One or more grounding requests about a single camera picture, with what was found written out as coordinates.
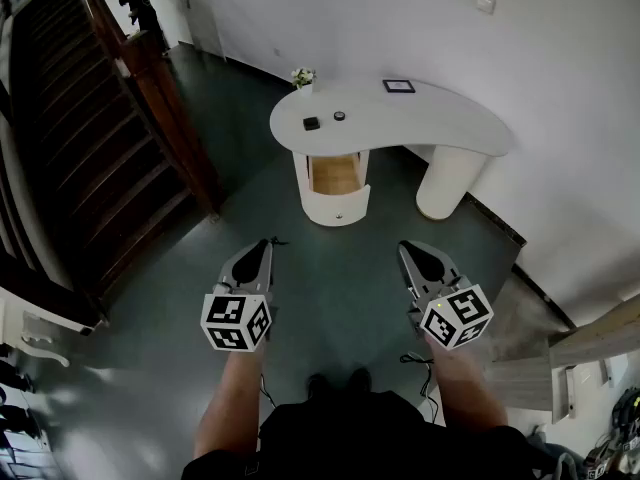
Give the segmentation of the dark wooden staircase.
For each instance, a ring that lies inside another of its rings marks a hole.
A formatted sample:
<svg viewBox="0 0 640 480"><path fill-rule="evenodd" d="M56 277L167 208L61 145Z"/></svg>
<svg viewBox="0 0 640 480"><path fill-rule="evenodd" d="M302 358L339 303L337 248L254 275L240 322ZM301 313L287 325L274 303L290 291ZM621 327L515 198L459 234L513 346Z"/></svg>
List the dark wooden staircase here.
<svg viewBox="0 0 640 480"><path fill-rule="evenodd" d="M80 324L156 241L196 211L217 216L217 173L155 37L126 36L105 0L0 0L10 133L46 249L48 288Z"/></svg>

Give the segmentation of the pile of dark shoes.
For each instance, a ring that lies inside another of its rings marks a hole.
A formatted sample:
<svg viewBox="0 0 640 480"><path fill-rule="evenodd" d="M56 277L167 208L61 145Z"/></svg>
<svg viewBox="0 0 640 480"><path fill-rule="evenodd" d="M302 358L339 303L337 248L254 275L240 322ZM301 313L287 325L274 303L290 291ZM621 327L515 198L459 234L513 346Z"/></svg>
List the pile of dark shoes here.
<svg viewBox="0 0 640 480"><path fill-rule="evenodd" d="M24 397L24 406L8 403L8 395L5 388L25 393L35 393L35 385L31 377L22 372L16 365L9 362L11 348L6 344L0 344L0 462L6 472L0 473L2 480L35 480L33 476L21 474L20 468L38 470L37 465L19 462L18 454L50 453L49 438L44 429L39 425L35 414L31 410L28 400ZM33 441L30 448L16 448L9 440L8 435L28 437Z"/></svg>

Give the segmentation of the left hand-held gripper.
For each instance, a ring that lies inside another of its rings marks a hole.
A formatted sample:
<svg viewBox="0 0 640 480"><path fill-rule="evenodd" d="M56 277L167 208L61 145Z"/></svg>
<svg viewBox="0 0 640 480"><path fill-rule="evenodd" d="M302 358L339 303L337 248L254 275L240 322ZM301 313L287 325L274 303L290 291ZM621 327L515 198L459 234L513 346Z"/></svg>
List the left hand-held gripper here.
<svg viewBox="0 0 640 480"><path fill-rule="evenodd" d="M248 291L268 291L272 284L274 245L257 241L228 259L218 280L243 284ZM204 296L200 326L214 350L255 352L266 337L273 318L268 297L243 291L231 292L224 285Z"/></svg>

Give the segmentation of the white ornate cabinet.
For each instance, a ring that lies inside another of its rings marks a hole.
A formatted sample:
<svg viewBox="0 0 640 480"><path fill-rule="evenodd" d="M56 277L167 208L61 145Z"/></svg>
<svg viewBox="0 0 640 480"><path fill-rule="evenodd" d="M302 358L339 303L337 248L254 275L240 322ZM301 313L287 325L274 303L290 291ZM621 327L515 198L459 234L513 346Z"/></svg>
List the white ornate cabinet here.
<svg viewBox="0 0 640 480"><path fill-rule="evenodd" d="M61 329L83 336L103 324L85 325L32 304L0 287L0 345L7 345L31 357L51 359L63 367L70 361L54 349Z"/></svg>

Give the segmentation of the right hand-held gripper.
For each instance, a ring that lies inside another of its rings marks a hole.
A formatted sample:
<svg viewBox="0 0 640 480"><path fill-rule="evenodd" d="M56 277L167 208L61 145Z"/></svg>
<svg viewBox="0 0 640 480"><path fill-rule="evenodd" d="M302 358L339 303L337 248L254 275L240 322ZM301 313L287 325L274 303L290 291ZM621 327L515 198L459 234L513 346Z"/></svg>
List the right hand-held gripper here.
<svg viewBox="0 0 640 480"><path fill-rule="evenodd" d="M409 315L417 331L448 351L482 335L494 316L492 307L479 284L457 277L459 269L446 253L423 242L403 240L398 258L416 300Z"/></svg>

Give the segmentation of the person's black clothing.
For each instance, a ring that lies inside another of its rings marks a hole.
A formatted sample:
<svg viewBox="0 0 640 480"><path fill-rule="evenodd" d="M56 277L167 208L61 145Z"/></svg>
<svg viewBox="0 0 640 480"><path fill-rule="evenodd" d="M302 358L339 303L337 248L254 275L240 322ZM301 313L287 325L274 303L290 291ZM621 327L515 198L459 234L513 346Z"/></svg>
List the person's black clothing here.
<svg viewBox="0 0 640 480"><path fill-rule="evenodd" d="M391 391L281 405L258 437L257 452L216 449L181 480L537 480L543 462L512 427L452 431Z"/></svg>

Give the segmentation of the pile of gripper equipment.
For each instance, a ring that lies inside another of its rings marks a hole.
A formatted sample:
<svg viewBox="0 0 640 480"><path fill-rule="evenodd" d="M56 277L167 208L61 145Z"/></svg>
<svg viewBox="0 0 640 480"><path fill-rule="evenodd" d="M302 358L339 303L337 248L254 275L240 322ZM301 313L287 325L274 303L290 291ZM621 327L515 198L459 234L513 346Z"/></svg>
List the pile of gripper equipment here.
<svg viewBox="0 0 640 480"><path fill-rule="evenodd" d="M640 388L626 389L614 404L610 430L583 467L586 480L640 480Z"/></svg>

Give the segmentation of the person's right forearm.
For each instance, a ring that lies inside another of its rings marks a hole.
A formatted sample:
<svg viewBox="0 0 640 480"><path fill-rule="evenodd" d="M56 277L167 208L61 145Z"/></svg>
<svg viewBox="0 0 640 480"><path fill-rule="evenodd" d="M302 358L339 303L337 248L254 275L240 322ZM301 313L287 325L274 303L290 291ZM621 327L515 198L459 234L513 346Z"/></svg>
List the person's right forearm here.
<svg viewBox="0 0 640 480"><path fill-rule="evenodd" d="M482 369L464 349L446 350L426 335L434 360L443 417L456 431L485 432L507 426L502 403L490 391Z"/></svg>

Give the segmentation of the white flowers in white vase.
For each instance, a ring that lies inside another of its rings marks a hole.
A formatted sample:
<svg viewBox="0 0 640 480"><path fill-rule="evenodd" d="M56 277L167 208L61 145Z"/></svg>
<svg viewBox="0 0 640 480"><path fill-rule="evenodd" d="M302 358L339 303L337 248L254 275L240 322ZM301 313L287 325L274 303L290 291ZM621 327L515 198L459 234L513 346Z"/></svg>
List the white flowers in white vase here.
<svg viewBox="0 0 640 480"><path fill-rule="evenodd" d="M316 72L313 69L300 67L291 72L292 85L302 96L310 96L313 93L316 81Z"/></svg>

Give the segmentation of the person's left black shoe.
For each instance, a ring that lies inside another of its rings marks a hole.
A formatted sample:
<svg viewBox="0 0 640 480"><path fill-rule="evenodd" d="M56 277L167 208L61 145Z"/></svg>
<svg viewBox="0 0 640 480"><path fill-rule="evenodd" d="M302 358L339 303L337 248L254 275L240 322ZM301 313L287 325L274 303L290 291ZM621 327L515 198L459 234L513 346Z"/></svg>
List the person's left black shoe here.
<svg viewBox="0 0 640 480"><path fill-rule="evenodd" d="M306 383L307 399L319 399L326 397L333 392L329 380L320 373L311 375Z"/></svg>

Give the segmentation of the plain door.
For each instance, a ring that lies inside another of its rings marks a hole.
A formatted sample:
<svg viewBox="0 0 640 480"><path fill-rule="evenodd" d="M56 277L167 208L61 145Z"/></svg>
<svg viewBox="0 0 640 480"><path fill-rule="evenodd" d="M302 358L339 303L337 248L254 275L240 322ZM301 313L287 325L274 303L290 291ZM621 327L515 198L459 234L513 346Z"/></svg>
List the plain door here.
<svg viewBox="0 0 640 480"><path fill-rule="evenodd" d="M225 60L212 0L180 0L180 2L196 50Z"/></svg>

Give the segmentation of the person's left forearm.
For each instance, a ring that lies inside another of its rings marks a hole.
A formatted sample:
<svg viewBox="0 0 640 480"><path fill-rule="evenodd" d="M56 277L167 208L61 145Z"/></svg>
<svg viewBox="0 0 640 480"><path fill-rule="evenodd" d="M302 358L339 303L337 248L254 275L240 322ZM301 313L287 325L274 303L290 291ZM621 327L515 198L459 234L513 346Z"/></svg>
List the person's left forearm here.
<svg viewBox="0 0 640 480"><path fill-rule="evenodd" d="M254 352L231 352L199 423L193 458L216 450L237 455L257 449L265 343Z"/></svg>

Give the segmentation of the person's black shoe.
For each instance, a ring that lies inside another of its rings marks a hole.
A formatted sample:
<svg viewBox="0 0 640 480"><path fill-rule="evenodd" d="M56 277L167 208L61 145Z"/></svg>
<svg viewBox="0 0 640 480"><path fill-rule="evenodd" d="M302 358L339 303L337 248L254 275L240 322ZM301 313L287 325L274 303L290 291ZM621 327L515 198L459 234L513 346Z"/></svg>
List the person's black shoe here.
<svg viewBox="0 0 640 480"><path fill-rule="evenodd" d="M349 377L346 384L346 391L350 394L365 394L372 391L372 377L365 367L356 369Z"/></svg>
<svg viewBox="0 0 640 480"><path fill-rule="evenodd" d="M319 399L326 397L333 392L329 380L320 373L311 375L306 383L307 399Z"/></svg>

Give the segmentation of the white curved desk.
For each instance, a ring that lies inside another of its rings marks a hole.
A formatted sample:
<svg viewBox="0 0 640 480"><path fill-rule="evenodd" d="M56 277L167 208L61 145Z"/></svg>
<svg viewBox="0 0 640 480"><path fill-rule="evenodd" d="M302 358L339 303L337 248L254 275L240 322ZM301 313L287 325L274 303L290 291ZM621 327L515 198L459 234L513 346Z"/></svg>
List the white curved desk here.
<svg viewBox="0 0 640 480"><path fill-rule="evenodd" d="M297 90L273 108L270 128L293 152L335 157L382 148L426 146L433 150L416 193L427 218L448 218L490 158L506 155L514 139L508 127L478 103L431 84L411 81L414 94L388 93L383 79L324 81L310 96ZM336 121L334 113L346 114ZM318 117L306 131L303 119Z"/></svg>

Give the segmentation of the person's right black shoe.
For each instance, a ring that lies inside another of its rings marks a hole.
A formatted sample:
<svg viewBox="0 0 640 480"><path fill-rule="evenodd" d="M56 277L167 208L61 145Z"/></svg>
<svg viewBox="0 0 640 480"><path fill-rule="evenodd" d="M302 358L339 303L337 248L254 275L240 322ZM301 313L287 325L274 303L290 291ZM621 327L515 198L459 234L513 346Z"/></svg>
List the person's right black shoe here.
<svg viewBox="0 0 640 480"><path fill-rule="evenodd" d="M372 377L365 367L356 369L349 377L346 384L346 391L350 394L365 394L372 391Z"/></svg>

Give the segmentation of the light wooden workbench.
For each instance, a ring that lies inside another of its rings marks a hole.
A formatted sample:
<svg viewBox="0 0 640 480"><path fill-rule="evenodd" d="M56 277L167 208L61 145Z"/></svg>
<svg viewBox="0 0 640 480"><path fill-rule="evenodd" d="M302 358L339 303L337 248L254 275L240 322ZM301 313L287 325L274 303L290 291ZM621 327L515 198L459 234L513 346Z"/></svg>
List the light wooden workbench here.
<svg viewBox="0 0 640 480"><path fill-rule="evenodd" d="M593 377L582 366L638 349L640 290L587 325L545 337L534 355L492 362L489 381L505 405L548 411L557 423L586 407L579 394Z"/></svg>

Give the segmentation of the large white wood-lined drawer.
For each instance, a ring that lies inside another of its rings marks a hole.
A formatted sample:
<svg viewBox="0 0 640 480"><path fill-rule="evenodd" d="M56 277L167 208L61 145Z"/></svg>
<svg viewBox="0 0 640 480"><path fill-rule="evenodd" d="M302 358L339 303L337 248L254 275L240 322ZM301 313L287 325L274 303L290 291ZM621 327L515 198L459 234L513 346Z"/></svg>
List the large white wood-lined drawer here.
<svg viewBox="0 0 640 480"><path fill-rule="evenodd" d="M292 153L302 208L326 227L354 224L367 214L369 152L335 157Z"/></svg>

